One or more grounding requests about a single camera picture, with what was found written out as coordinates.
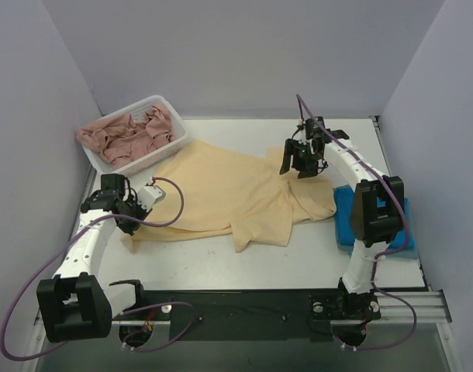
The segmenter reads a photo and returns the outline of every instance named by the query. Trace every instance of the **bolt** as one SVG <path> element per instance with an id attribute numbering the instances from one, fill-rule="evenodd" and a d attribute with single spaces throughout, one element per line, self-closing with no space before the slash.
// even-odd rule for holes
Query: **bolt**
<path id="1" fill-rule="evenodd" d="M 314 302 L 312 304 L 312 310 L 316 313 L 319 314 L 320 312 L 323 312 L 323 305 L 321 305 L 321 302 Z"/>
<path id="2" fill-rule="evenodd" d="M 169 314 L 171 312 L 171 305 L 161 306 L 161 311 L 164 314 Z"/>
<path id="3" fill-rule="evenodd" d="M 376 301 L 371 301 L 371 304 L 369 305 L 371 306 L 373 312 L 379 312 L 379 305 Z"/>

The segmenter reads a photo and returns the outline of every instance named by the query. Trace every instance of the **yellow cloth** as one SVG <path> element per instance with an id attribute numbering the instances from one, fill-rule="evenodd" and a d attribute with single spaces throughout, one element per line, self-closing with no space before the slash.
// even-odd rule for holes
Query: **yellow cloth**
<path id="1" fill-rule="evenodd" d="M 141 226 L 133 240 L 177 241 L 233 234 L 235 251 L 249 242 L 286 246 L 292 223 L 318 221 L 336 211 L 333 188 L 322 176 L 297 179 L 297 172 L 278 174 L 282 148 L 268 149 L 265 159 L 195 140 L 162 163 L 157 177 L 176 182 L 185 210 L 172 226 Z M 166 222 L 179 209 L 176 190 L 160 185 L 166 198 L 147 216 Z"/>

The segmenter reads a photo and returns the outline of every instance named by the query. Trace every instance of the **tabletop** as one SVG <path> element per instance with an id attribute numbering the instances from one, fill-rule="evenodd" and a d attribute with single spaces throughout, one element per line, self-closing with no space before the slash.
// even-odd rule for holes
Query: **tabletop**
<path id="1" fill-rule="evenodd" d="M 266 149 L 283 146 L 297 120 L 204 119 L 185 121 L 191 135 L 207 143 L 265 157 Z M 343 129 L 372 165 L 388 174 L 381 145 L 370 119 L 326 119 L 326 127 Z M 155 166 L 130 178 L 136 189 L 155 174 Z M 334 187 L 347 184 L 332 167 L 323 173 Z M 92 190 L 100 187 L 96 177 Z M 104 288 L 122 279 L 140 279 L 147 290 L 243 290 L 336 288 L 349 255 L 337 248 L 335 222 L 303 222 L 293 226 L 287 247 L 251 243 L 235 253 L 231 236 L 183 242 L 135 242 L 124 247 L 116 229 L 106 247 L 98 280 Z M 389 258 L 378 266 L 378 286 L 421 288 L 418 260 Z"/>

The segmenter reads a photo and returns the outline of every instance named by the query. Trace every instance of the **gray floor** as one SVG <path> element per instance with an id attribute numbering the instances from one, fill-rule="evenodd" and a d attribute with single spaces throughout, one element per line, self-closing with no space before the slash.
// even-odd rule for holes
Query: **gray floor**
<path id="1" fill-rule="evenodd" d="M 366 345 L 391 343 L 409 325 L 370 325 Z M 336 342 L 307 339 L 273 342 L 177 342 L 156 353 L 120 351 L 118 329 L 106 339 L 69 343 L 40 359 L 38 372 L 55 371 L 447 371 L 435 325 L 419 325 L 415 336 L 391 350 L 341 351 Z"/>

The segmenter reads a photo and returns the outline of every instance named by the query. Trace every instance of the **white laundry basket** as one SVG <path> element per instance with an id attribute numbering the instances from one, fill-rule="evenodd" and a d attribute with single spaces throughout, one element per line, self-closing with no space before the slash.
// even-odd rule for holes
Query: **white laundry basket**
<path id="1" fill-rule="evenodd" d="M 97 170 L 99 174 L 106 173 L 119 173 L 123 176 L 130 177 L 155 163 L 160 162 L 167 157 L 176 154 L 184 145 L 186 145 L 190 139 L 185 127 L 185 123 L 181 116 L 174 110 L 173 106 L 170 105 L 168 101 L 161 97 L 160 95 L 153 95 L 149 98 L 145 98 L 142 101 L 133 103 L 125 108 L 122 108 L 116 112 L 113 112 L 109 115 L 104 116 L 108 118 L 110 116 L 122 115 L 122 114 L 131 114 L 134 121 L 139 121 L 143 119 L 145 112 L 150 109 L 154 103 L 163 103 L 169 110 L 169 115 L 171 117 L 171 124 L 173 126 L 173 134 L 176 135 L 176 140 L 167 144 L 166 146 L 161 147 L 158 150 L 155 150 L 145 157 L 141 157 L 138 160 L 131 162 L 130 164 L 125 165 L 124 167 L 114 170 L 114 167 L 105 162 L 99 153 L 96 153 L 90 149 L 87 149 L 83 146 L 83 150 L 87 154 L 88 159 L 90 160 L 91 165 Z"/>

